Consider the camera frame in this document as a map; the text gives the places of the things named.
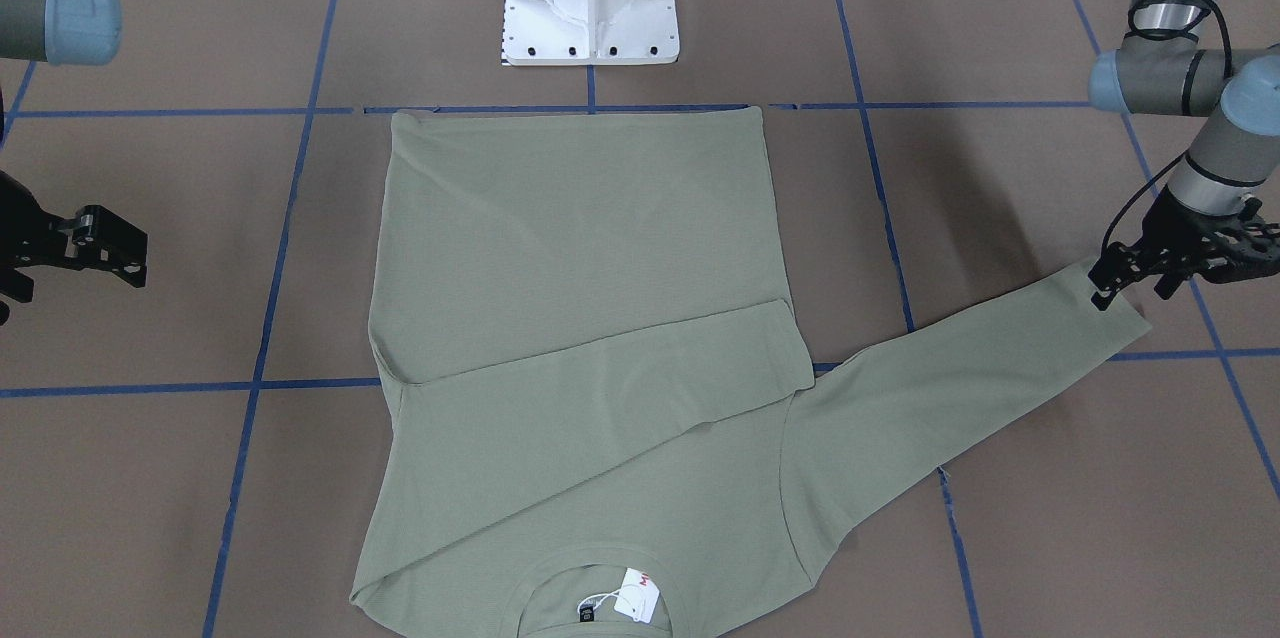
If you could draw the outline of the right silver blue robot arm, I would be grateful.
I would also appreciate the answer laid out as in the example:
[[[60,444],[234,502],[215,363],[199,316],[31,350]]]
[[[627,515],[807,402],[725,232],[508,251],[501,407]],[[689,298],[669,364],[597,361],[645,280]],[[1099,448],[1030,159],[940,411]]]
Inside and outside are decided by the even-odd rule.
[[[1,0],[1,55],[50,65],[106,65],[122,37],[120,0]],[[148,234],[102,205],[64,218],[1,174],[3,315],[28,304],[29,266],[106,272],[141,288],[147,279]]]

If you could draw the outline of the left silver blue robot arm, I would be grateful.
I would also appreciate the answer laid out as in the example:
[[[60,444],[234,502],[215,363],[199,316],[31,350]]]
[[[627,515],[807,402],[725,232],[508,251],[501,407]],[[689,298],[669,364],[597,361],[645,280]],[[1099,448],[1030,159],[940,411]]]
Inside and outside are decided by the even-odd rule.
[[[1279,160],[1276,47],[1235,47],[1219,0],[1130,0],[1123,41],[1097,58],[1089,97],[1102,111],[1202,119],[1190,146],[1146,184],[1155,199],[1139,237],[1105,232],[1088,272],[1097,309],[1148,278],[1169,299],[1194,277],[1277,274],[1277,224],[1260,197]]]

